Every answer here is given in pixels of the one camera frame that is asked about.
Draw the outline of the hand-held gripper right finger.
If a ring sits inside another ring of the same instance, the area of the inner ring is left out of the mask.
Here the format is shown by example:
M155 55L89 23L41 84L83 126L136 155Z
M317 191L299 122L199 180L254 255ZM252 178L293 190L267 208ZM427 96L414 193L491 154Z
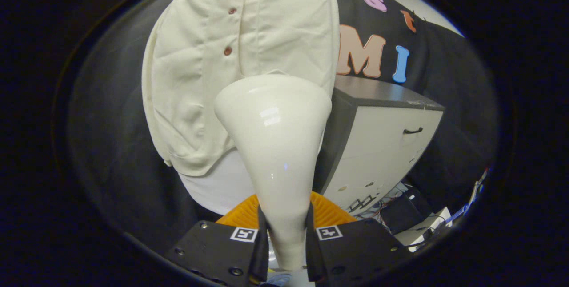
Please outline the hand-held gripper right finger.
M374 219L357 220L312 192L305 219L305 261L315 284L364 284L410 259L411 252Z

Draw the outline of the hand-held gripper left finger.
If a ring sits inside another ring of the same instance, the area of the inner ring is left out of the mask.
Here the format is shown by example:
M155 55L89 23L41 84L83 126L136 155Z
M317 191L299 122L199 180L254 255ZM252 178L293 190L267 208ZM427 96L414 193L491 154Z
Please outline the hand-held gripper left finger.
M165 254L189 273L228 287L268 279L268 224L256 195L217 222L199 221Z

